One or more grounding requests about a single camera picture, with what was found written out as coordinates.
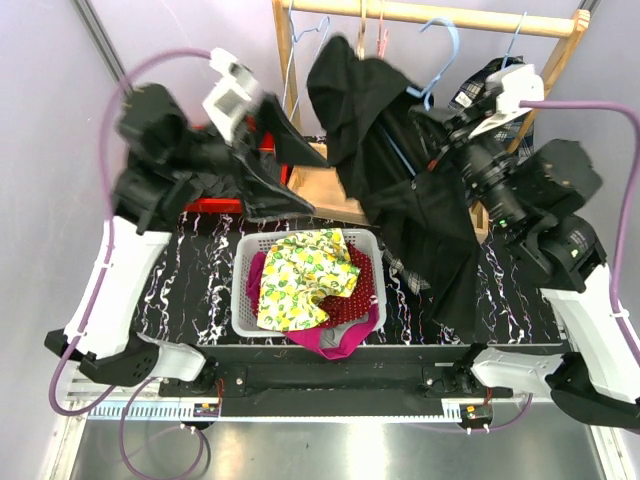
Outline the light blue wire hanger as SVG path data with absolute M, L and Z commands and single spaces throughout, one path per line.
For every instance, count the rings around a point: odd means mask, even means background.
M 283 15 L 278 24 L 278 32 L 283 35 L 281 51 L 283 96 L 282 107 L 292 123 L 300 127 L 301 104 L 305 102 L 307 88 L 303 77 L 308 73 L 310 64 L 317 58 L 321 47 L 331 31 L 331 19 L 328 15 L 317 16 L 314 23 L 305 20 L 297 24 L 298 1 L 284 1 L 279 12 Z

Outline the wooden hanger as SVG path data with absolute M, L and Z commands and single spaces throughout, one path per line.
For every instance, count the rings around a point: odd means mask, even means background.
M 356 43 L 356 54 L 360 60 L 365 57 L 365 36 L 367 25 L 367 0 L 359 1 L 359 30 Z

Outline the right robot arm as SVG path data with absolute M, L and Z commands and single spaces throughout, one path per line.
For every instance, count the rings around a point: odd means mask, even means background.
M 586 150 L 553 139 L 514 165 L 494 137 L 502 125 L 496 110 L 417 109 L 412 117 L 430 169 L 459 173 L 573 343 L 549 356 L 475 344 L 454 371 L 457 390 L 470 397 L 486 388 L 545 396 L 581 423 L 637 432 L 639 348 L 617 296 L 620 259 L 606 254 L 578 214 L 602 186 Z

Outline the red polka dot skirt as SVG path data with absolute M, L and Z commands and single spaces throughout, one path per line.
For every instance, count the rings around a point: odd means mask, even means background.
M 321 328 L 334 328 L 361 319 L 375 296 L 374 274 L 370 258 L 351 242 L 347 244 L 351 263 L 360 269 L 357 282 L 349 297 L 328 296 L 319 305 L 328 314 Z

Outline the magenta skirt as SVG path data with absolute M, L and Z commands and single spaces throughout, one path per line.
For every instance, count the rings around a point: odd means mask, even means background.
M 357 346 L 374 330 L 379 316 L 377 305 L 378 303 L 374 296 L 369 311 L 365 316 L 334 328 L 321 328 L 321 323 L 314 328 L 300 331 L 266 328 L 260 324 L 257 324 L 257 326 L 260 329 L 271 332 L 280 332 L 287 339 L 307 350 L 329 360 L 337 360 L 351 355 Z

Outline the lemon print skirt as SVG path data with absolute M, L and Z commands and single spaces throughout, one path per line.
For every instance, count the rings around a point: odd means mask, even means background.
M 329 314 L 319 304 L 328 296 L 350 297 L 359 274 L 340 229 L 300 231 L 277 240 L 265 257 L 257 326 L 275 332 L 320 326 Z

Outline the plaid skirt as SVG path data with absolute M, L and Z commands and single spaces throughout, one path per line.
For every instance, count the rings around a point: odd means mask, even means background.
M 482 69 L 462 83 L 456 94 L 450 100 L 449 108 L 459 111 L 465 107 L 469 107 L 484 94 L 486 90 L 485 82 L 490 75 L 511 65 L 523 63 L 524 59 L 522 56 L 507 56 L 506 58 L 494 58 L 490 60 Z M 507 147 L 516 138 L 522 124 L 522 120 L 514 120 L 511 123 L 499 127 L 494 130 L 495 139 Z M 533 155 L 534 150 L 534 125 L 531 125 L 516 149 L 516 153 L 514 154 L 516 162 L 518 164 L 524 162 Z M 419 294 L 431 288 L 426 279 L 406 268 L 401 260 L 396 258 L 388 248 L 384 248 L 383 250 L 383 259 L 390 265 L 395 273 L 402 278 L 413 294 Z

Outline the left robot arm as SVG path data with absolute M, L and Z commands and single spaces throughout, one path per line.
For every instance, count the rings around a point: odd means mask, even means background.
M 244 106 L 228 92 L 222 102 L 212 123 L 194 128 L 162 85 L 144 85 L 124 101 L 118 132 L 128 160 L 111 193 L 103 246 L 71 321 L 44 340 L 49 351 L 75 361 L 95 383 L 134 387 L 149 378 L 167 378 L 181 381 L 196 396 L 214 388 L 216 372 L 198 348 L 150 338 L 131 325 L 147 277 L 180 214 L 200 195 L 199 175 L 231 177 L 249 220 L 313 212 L 261 164 L 265 137 L 272 138 L 281 164 L 327 164 L 289 122 L 276 96 L 264 94 L 256 105 Z

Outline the blue hanger of plaid skirt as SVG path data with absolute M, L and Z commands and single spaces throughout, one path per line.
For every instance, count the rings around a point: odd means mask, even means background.
M 504 54 L 504 56 L 503 56 L 503 58 L 502 58 L 502 62 L 501 62 L 500 70 L 503 70 L 503 69 L 505 69 L 505 68 L 508 66 L 507 64 L 508 64 L 508 62 L 509 62 L 509 58 L 510 58 L 510 56 L 511 56 L 512 49 L 513 49 L 513 47 L 514 47 L 514 44 L 515 44 L 515 42 L 516 42 L 516 39 L 517 39 L 517 37 L 518 37 L 518 35 L 519 35 L 519 33 L 520 33 L 520 30 L 521 30 L 521 28 L 522 28 L 522 25 L 523 25 L 524 20 L 525 20 L 525 18 L 527 17 L 527 15 L 528 15 L 528 12 L 527 12 L 527 11 L 524 11 L 524 12 L 523 12 L 523 14 L 522 14 L 522 15 L 521 15 L 521 17 L 520 17 L 520 20 L 519 20 L 519 22 L 518 22 L 518 24 L 517 24 L 517 26 L 516 26 L 516 29 L 515 29 L 515 31 L 514 31 L 514 33 L 513 33 L 512 37 L 511 37 L 511 40 L 510 40 L 509 46 L 508 46 L 508 48 L 507 48 L 507 50 L 506 50 L 506 52 L 505 52 L 505 54 Z

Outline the black skirt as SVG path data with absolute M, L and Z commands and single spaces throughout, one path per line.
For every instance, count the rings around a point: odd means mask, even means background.
M 407 94 L 410 84 L 384 60 L 359 59 L 341 35 L 327 41 L 306 81 L 346 196 L 393 257 L 429 284 L 428 319 L 469 343 L 480 244 L 460 175 L 451 166 L 428 170 L 431 157 L 410 117 L 422 103 Z

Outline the pink wire hanger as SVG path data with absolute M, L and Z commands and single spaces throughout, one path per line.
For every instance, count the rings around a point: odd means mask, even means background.
M 381 0 L 379 2 L 379 16 L 378 16 L 378 30 L 376 39 L 376 55 L 383 59 L 388 44 L 389 30 L 384 25 L 386 1 Z

